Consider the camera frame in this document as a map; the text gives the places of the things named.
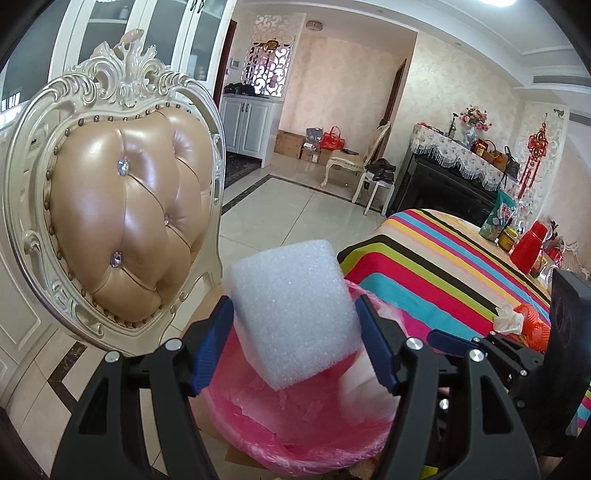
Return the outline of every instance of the lace piano cover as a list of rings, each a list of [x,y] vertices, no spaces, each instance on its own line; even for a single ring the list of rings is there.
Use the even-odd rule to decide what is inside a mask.
[[[444,168],[458,167],[465,179],[479,179],[486,190],[494,192],[501,188],[511,196],[515,192],[516,182],[498,168],[424,125],[414,126],[410,148],[418,155],[432,158]]]

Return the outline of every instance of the wall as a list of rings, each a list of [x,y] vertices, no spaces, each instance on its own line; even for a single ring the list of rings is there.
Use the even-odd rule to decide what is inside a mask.
[[[486,138],[502,150],[509,144],[523,108],[519,97],[506,81],[473,57],[419,32],[385,157],[400,165],[416,123],[447,131],[452,112],[460,113],[470,104],[488,110],[493,127]]]
[[[591,173],[570,142],[567,142],[550,195],[542,209],[542,220],[558,223],[566,244],[577,242],[577,256],[591,268]]]
[[[250,48],[250,40],[252,37],[252,27],[255,24],[256,14],[240,5],[237,5],[232,14],[232,20],[237,23],[236,32],[234,33],[234,39],[232,40],[232,46],[230,48],[230,59],[238,60],[240,66],[237,69],[229,68],[229,75],[224,78],[224,85],[228,83],[240,82],[240,76],[242,75],[242,69],[244,68],[244,59],[246,57],[246,51]]]
[[[404,52],[393,56],[337,38],[303,34],[292,63],[279,128],[305,134],[337,125],[351,150],[363,153],[384,114]]]

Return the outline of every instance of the blue gripper pad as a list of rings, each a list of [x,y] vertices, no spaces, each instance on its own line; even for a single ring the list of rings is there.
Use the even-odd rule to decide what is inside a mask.
[[[477,348],[471,341],[464,340],[441,330],[432,330],[429,332],[427,343],[431,348],[436,348],[447,355],[461,357],[464,357],[473,348]]]
[[[355,301],[355,309],[361,324],[361,339],[367,350],[375,375],[390,393],[394,392],[398,381],[394,375],[394,354],[388,345],[382,330],[379,328],[371,307],[364,302],[363,297]]]
[[[232,301],[226,297],[216,306],[209,318],[213,321],[213,324],[199,351],[193,357],[191,388],[195,395],[199,395],[201,390],[209,386],[223,347],[226,344],[230,330],[232,330],[234,323],[234,305]]]

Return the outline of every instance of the glass cabinet door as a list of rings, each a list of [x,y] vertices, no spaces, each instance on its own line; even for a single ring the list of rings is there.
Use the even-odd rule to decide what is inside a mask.
[[[151,15],[144,47],[156,45],[156,58],[166,65],[173,63],[174,49],[187,3],[188,0],[158,0]]]
[[[90,58],[95,48],[108,42],[112,47],[121,40],[135,0],[96,0],[82,38],[78,63]]]
[[[187,73],[201,82],[210,80],[209,76],[216,73],[209,71],[209,65],[227,2],[228,0],[198,0],[202,10],[191,45]]]
[[[51,56],[70,0],[55,0],[31,24],[0,73],[0,112],[30,100],[48,81]]]

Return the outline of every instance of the white foam block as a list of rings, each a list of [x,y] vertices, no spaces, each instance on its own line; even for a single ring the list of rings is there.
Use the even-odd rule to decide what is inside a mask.
[[[267,250],[224,276],[246,359],[273,388],[310,378],[361,346],[361,327],[325,240]]]

